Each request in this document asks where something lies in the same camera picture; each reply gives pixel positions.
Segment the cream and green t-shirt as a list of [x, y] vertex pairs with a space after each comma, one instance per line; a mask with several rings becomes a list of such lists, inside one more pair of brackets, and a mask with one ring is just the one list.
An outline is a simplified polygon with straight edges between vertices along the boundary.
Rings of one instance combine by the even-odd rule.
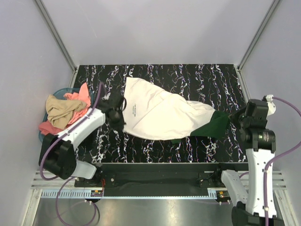
[[124, 97], [123, 131], [138, 138], [173, 142], [186, 137], [221, 139], [230, 125], [227, 113], [141, 78], [126, 79]]

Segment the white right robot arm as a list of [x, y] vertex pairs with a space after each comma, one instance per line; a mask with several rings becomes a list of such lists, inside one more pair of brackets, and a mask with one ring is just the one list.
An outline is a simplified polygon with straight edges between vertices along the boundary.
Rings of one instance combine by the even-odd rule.
[[267, 117], [274, 114], [273, 97], [250, 99], [246, 107], [230, 116], [239, 130], [248, 159], [248, 188], [235, 170], [220, 170], [214, 174], [218, 186], [226, 186], [233, 208], [234, 226], [280, 226], [273, 197], [273, 162], [276, 135], [266, 128]]

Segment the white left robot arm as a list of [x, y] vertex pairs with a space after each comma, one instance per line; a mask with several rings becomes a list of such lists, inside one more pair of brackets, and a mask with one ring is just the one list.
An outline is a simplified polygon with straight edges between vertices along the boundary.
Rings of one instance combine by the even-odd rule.
[[97, 167], [77, 160], [75, 150], [96, 129], [108, 123], [113, 130], [123, 130], [123, 111], [127, 106], [124, 97], [96, 100], [94, 106], [69, 128], [57, 135], [44, 136], [40, 152], [39, 167], [43, 180], [56, 178], [84, 178], [91, 186], [100, 184], [102, 178]]

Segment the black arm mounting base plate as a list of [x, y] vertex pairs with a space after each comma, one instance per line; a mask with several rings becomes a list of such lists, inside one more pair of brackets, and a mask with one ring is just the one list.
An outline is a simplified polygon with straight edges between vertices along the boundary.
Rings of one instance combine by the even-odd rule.
[[221, 187], [222, 170], [247, 171], [247, 163], [104, 163], [96, 180], [75, 181], [75, 187], [114, 191], [159, 191], [196, 194]]

